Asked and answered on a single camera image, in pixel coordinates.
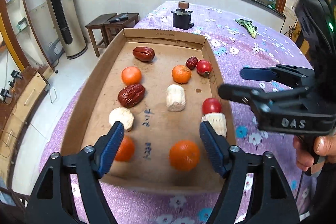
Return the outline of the person's right hand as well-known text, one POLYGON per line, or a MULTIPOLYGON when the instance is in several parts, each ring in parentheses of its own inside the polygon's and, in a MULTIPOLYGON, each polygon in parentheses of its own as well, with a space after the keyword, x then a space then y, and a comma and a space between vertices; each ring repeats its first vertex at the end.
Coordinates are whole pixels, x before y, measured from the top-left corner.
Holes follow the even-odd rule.
MULTIPOLYGON (((314 159, 310 153, 308 153, 299 140, 298 136, 293 137, 293 147, 296 152, 296 165, 304 172, 310 168, 314 159)), ((334 136, 319 136, 315 139, 314 152, 319 156, 326 157, 326 161, 335 164, 336 156, 336 140, 334 136)))

